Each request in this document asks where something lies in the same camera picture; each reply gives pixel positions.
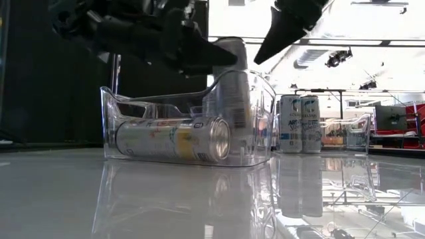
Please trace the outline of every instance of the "glossy tabletop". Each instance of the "glossy tabletop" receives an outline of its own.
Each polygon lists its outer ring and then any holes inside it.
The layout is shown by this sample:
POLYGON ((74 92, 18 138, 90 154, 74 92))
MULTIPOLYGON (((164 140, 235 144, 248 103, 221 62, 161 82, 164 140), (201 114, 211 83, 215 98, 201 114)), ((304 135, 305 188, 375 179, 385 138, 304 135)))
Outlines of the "glossy tabletop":
POLYGON ((336 154, 247 168, 107 161, 101 149, 0 154, 0 238, 425 238, 423 167, 336 154))

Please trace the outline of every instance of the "blue and white can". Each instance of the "blue and white can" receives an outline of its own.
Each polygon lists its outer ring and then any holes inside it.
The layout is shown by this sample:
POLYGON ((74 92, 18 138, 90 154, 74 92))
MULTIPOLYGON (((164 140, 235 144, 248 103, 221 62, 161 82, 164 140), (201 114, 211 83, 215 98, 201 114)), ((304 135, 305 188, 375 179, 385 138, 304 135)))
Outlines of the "blue and white can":
POLYGON ((282 153, 300 153, 301 98, 298 95, 283 95, 280 98, 280 149, 282 153))
POLYGON ((302 97, 301 112, 303 153, 320 153, 321 130, 319 98, 317 96, 302 97))

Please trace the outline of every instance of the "transparent organizer bin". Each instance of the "transparent organizer bin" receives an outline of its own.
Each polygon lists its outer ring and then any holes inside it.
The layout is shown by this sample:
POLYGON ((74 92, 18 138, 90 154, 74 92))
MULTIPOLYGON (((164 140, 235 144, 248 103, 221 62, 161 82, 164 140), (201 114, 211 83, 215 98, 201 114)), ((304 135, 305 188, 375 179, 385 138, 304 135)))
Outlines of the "transparent organizer bin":
POLYGON ((102 123, 104 129, 104 154, 112 159, 134 159, 169 163, 188 163, 196 165, 218 165, 227 167, 246 167, 263 163, 270 158, 271 132, 274 119, 276 93, 269 83, 257 72, 251 70, 229 70, 217 77, 214 83, 202 92, 129 98, 112 93, 107 87, 101 87, 102 123), (224 86, 234 78, 245 79, 246 92, 240 92, 246 102, 246 131, 241 135, 234 119, 234 107, 227 107, 222 101, 224 86), (172 104, 158 102, 202 101, 201 106, 185 109, 172 104), (193 161, 184 159, 164 159, 162 157, 130 157, 120 153, 115 135, 121 124, 137 119, 193 119, 197 117, 221 117, 230 128, 230 151, 225 160, 219 162, 193 161))
POLYGON ((320 122, 321 152, 367 155, 371 134, 371 115, 320 122))

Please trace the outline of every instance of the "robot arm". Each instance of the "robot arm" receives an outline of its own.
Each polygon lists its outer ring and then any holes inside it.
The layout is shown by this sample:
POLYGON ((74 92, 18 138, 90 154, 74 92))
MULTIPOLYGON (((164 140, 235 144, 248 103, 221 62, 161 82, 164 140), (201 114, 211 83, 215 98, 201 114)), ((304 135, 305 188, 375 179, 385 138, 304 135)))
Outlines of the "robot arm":
MULTIPOLYGON (((196 0, 50 0, 53 29, 95 54, 132 54, 165 62, 186 74, 210 74, 237 57, 201 36, 192 21, 196 0)), ((261 64, 304 37, 328 0, 276 0, 272 24, 255 63, 261 64)))

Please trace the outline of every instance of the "black wall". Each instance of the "black wall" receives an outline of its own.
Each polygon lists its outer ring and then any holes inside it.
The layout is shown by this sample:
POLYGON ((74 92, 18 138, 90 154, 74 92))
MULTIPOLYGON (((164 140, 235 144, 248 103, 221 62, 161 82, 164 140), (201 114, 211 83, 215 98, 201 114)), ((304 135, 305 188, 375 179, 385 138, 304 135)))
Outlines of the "black wall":
MULTIPOLYGON (((134 57, 123 57, 121 73, 119 92, 127 96, 206 86, 206 77, 186 79, 134 57)), ((109 83, 106 64, 52 33, 47 0, 11 2, 0 129, 31 143, 102 142, 99 87, 109 83)))

